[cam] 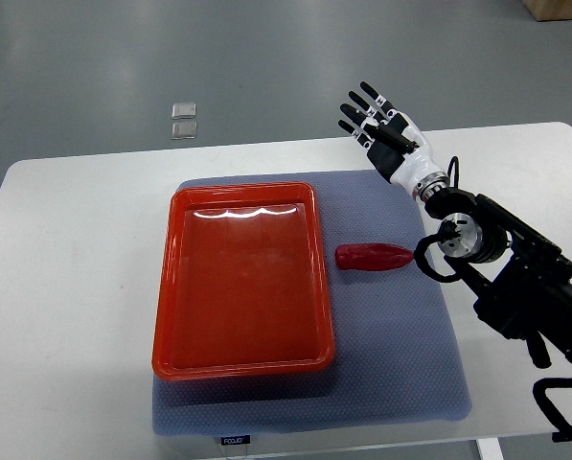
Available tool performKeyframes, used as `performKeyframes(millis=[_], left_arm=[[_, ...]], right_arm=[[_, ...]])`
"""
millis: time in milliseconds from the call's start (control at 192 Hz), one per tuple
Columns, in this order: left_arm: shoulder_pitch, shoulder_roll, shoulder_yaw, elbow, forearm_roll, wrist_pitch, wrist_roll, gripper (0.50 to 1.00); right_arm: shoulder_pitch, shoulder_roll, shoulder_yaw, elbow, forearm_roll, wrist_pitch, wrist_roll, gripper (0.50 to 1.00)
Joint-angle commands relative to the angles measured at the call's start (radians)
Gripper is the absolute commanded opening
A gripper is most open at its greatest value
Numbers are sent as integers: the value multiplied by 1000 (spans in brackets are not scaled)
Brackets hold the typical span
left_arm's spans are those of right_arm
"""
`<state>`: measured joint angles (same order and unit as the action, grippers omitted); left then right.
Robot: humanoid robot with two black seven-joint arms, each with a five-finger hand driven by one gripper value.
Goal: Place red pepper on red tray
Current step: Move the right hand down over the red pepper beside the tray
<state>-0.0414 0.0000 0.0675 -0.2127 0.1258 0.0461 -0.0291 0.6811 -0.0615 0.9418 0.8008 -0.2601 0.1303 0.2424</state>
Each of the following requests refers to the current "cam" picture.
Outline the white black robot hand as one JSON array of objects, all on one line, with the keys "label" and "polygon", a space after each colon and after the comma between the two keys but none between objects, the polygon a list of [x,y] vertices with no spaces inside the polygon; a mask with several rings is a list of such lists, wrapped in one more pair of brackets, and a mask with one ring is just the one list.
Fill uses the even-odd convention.
[{"label": "white black robot hand", "polygon": [[360,89],[364,96],[351,91],[351,101],[340,105],[345,118],[338,125],[366,150],[381,177],[421,201],[448,187],[447,172],[434,162],[432,147],[409,116],[368,82]]}]

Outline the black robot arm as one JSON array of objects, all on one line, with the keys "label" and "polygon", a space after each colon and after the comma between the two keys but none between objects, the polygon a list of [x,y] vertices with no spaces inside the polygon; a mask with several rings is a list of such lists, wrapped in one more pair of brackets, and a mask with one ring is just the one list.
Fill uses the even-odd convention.
[{"label": "black robot arm", "polygon": [[[507,339],[525,341],[539,369],[552,343],[572,364],[572,262],[561,249],[485,195],[459,188],[459,160],[421,182],[424,209],[440,222],[414,251],[418,268],[439,283],[464,282],[477,317]],[[534,399],[555,427],[556,442],[572,442],[572,425],[548,397],[572,389],[572,378],[544,378]]]}]

